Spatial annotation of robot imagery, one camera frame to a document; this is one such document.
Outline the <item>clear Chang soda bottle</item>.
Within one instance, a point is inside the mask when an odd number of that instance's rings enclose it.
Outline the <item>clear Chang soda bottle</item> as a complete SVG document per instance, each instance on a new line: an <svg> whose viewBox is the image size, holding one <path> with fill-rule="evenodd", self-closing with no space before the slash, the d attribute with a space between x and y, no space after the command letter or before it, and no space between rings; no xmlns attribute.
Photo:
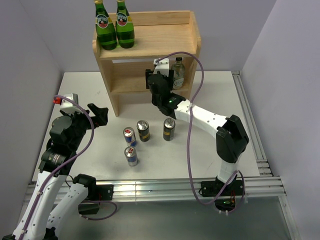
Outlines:
<svg viewBox="0 0 320 240"><path fill-rule="evenodd" d="M180 89L185 78L185 65L183 64L183 58L176 57L175 63L171 65L171 69L173 70L173 89Z"/></svg>

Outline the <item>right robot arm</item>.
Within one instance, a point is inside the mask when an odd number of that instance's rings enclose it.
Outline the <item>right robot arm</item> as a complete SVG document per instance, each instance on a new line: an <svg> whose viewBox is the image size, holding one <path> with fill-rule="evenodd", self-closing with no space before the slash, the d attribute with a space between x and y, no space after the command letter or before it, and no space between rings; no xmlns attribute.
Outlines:
<svg viewBox="0 0 320 240"><path fill-rule="evenodd" d="M151 102L165 116L181 120L209 133L216 140L216 152L221 159L217 175L217 191L229 194L233 188L232 174L238 169L238 160L246 150L249 137L241 119L236 115L222 116L192 104L188 99L172 92L173 71L169 76L147 69L146 88L151 92Z"/></svg>

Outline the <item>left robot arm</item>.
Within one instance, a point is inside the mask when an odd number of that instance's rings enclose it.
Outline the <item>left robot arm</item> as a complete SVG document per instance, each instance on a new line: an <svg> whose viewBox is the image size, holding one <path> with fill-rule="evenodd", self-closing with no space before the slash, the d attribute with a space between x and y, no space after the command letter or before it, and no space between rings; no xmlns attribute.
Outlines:
<svg viewBox="0 0 320 240"><path fill-rule="evenodd" d="M13 233L5 240L57 240L63 224L84 200L96 198L95 177L77 175L67 194L55 204L56 197L79 156L78 147L88 130L108 123L108 108L89 103L82 111L77 105L60 105L61 115L53 120L50 138L41 156L39 173L31 199Z"/></svg>

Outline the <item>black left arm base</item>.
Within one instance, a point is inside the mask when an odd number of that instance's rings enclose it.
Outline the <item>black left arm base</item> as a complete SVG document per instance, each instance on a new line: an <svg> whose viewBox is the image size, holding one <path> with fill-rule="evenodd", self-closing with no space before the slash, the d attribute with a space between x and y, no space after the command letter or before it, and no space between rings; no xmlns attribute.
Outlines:
<svg viewBox="0 0 320 240"><path fill-rule="evenodd" d="M113 184L95 185L88 188L88 201L111 201L114 193Z"/></svg>

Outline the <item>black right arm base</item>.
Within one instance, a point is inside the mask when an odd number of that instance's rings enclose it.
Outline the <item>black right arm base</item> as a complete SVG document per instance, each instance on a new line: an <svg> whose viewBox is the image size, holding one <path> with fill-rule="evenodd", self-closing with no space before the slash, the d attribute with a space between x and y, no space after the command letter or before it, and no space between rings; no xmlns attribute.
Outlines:
<svg viewBox="0 0 320 240"><path fill-rule="evenodd" d="M200 190L198 193L202 197L215 197L220 190L223 188L224 183L220 180L205 180L200 182ZM235 196L242 196L245 192L245 187L241 180L234 179L230 184L228 184L224 190L221 192L220 196L222 197L231 197L232 195Z"/></svg>

